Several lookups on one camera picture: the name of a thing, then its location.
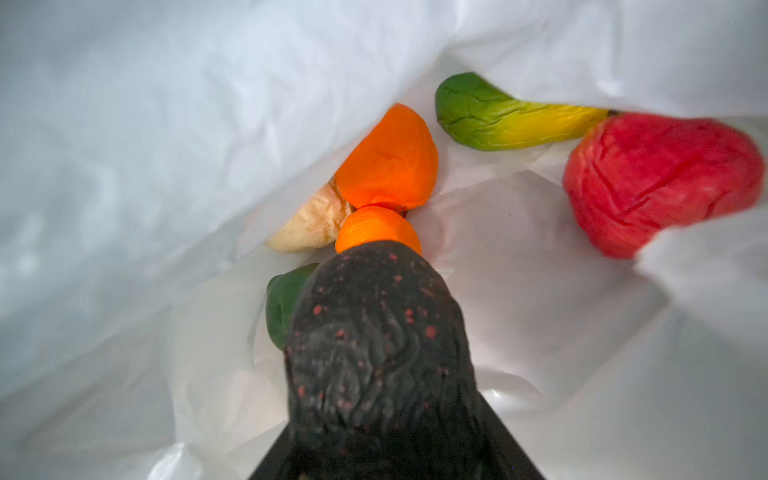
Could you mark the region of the orange fruit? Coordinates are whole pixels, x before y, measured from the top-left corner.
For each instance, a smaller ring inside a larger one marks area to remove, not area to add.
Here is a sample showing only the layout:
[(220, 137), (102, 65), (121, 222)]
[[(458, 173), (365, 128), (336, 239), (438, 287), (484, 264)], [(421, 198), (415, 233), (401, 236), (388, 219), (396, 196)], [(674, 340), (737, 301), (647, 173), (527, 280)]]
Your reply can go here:
[(438, 169), (438, 149), (426, 122), (396, 103), (347, 157), (335, 181), (357, 209), (388, 205), (408, 211), (430, 199)]
[(380, 206), (366, 206), (350, 214), (339, 231), (335, 251), (341, 253), (382, 240), (402, 243), (422, 254), (421, 242), (412, 224), (394, 210)]

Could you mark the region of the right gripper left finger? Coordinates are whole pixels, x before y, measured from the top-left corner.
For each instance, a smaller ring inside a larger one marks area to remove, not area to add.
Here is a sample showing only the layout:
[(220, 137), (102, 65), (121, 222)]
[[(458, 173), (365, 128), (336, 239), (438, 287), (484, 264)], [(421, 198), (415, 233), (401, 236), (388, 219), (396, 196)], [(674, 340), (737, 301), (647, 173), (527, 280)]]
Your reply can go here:
[(296, 480), (294, 444), (288, 427), (285, 427), (264, 458), (253, 471), (249, 480)]

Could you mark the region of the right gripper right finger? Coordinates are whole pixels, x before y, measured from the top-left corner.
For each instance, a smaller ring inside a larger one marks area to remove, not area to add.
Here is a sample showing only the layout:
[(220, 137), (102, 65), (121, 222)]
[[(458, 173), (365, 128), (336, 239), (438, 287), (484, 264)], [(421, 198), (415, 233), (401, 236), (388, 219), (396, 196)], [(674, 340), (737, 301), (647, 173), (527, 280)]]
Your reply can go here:
[(480, 395), (479, 400), (485, 453), (482, 457), (477, 479), (544, 480), (544, 476), (513, 438), (485, 398)]

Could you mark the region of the orange fruit upper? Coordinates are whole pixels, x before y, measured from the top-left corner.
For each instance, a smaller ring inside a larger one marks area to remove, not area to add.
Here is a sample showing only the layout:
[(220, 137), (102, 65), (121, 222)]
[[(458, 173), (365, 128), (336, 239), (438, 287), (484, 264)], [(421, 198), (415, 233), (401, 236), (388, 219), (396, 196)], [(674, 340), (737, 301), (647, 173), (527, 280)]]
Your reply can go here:
[(388, 205), (408, 211), (430, 199), (438, 169), (438, 149), (426, 122), (396, 103), (347, 157), (335, 181), (357, 209)]

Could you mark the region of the beige garlic piece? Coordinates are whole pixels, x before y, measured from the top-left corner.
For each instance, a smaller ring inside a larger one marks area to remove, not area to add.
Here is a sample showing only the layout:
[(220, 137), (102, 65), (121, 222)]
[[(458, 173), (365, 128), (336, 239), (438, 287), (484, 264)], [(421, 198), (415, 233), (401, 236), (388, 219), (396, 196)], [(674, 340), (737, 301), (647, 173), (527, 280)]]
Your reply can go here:
[(329, 181), (266, 242), (281, 253), (302, 253), (324, 248), (336, 241), (344, 221), (354, 207)]

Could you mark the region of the orange fruit lower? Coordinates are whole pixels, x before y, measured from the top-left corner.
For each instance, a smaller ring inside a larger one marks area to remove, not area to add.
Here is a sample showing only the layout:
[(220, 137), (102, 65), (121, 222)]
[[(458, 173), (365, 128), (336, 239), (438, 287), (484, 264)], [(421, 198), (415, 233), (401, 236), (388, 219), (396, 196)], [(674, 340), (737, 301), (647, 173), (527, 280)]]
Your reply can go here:
[(380, 206), (366, 206), (350, 214), (339, 231), (335, 251), (341, 253), (382, 240), (402, 243), (422, 254), (421, 242), (412, 224), (394, 210)]

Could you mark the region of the white plastic bag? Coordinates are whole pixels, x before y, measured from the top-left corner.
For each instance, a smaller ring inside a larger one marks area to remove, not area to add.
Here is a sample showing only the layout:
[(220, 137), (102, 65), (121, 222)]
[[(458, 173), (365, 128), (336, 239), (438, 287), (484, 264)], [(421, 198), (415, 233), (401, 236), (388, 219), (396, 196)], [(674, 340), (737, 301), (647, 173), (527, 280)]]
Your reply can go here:
[[(443, 78), (767, 143), (763, 1), (5, 1), (1, 475), (244, 479), (287, 418), (264, 241)], [(435, 129), (410, 221), (549, 479), (767, 475), (767, 207), (605, 258), (566, 144)]]

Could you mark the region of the dark green cucumber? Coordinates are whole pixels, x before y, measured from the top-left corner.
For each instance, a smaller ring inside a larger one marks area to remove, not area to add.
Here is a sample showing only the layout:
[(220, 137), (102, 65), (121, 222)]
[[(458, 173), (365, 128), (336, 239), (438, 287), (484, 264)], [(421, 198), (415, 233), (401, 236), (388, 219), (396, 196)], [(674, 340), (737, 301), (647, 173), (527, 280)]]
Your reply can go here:
[(311, 263), (273, 277), (267, 286), (265, 318), (272, 343), (284, 348), (294, 309), (309, 277), (318, 267)]

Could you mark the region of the green yellow mango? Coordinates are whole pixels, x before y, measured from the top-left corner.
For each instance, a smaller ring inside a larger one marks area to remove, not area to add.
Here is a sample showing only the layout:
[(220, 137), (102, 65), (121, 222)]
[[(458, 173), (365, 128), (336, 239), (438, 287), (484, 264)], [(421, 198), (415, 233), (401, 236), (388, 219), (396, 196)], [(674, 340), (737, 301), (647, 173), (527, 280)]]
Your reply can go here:
[(435, 111), (455, 142), (485, 152), (579, 139), (612, 115), (608, 109), (520, 100), (472, 72), (438, 86)]

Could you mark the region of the dark avocado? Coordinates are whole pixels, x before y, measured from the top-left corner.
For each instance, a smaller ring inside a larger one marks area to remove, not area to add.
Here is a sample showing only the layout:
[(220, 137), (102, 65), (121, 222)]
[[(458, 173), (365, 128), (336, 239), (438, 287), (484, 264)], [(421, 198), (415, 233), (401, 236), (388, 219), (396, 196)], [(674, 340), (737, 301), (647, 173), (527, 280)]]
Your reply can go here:
[(294, 469), (311, 479), (473, 479), (485, 441), (465, 323), (411, 248), (321, 264), (284, 347)]

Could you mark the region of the red apple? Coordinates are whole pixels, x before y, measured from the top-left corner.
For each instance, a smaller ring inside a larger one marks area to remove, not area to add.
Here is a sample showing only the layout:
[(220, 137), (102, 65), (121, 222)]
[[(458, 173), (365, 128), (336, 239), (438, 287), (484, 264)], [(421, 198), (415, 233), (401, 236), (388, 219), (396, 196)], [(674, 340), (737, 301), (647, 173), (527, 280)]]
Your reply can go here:
[(754, 206), (765, 171), (752, 138), (723, 122), (628, 113), (584, 137), (563, 187), (592, 245), (631, 259), (666, 228)]

